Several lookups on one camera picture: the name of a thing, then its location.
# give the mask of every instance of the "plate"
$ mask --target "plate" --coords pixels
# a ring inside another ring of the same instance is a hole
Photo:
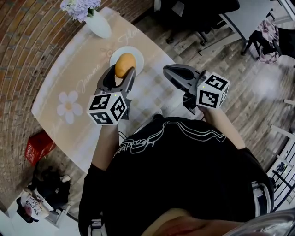
[[[116,64],[119,57],[124,53],[130,53],[134,56],[136,61],[136,68],[135,68],[136,76],[138,76],[143,69],[144,59],[143,59],[142,53],[135,47],[125,46],[125,47],[121,47],[117,49],[111,56],[110,66],[112,66],[113,64]]]

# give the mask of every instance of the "red crate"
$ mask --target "red crate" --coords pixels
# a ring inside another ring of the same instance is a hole
[[[53,150],[55,146],[56,144],[48,134],[45,131],[41,131],[29,138],[24,156],[32,165],[35,165],[42,157]]]

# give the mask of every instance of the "vase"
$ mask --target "vase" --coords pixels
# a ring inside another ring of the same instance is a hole
[[[97,11],[93,16],[85,18],[86,25],[97,36],[107,39],[111,36],[112,30],[107,20]]]

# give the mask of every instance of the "hydrangea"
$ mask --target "hydrangea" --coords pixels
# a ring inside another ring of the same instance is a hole
[[[101,0],[63,0],[60,8],[67,11],[73,19],[82,22],[88,14],[91,14],[91,9],[100,5]]]

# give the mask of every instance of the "black t-shirt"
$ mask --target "black t-shirt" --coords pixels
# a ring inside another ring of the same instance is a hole
[[[91,166],[79,209],[82,235],[103,211],[108,236],[140,236],[171,208],[193,217],[245,222],[255,217],[251,182],[268,176],[248,149],[210,124],[182,118],[156,119],[130,136],[106,171]]]

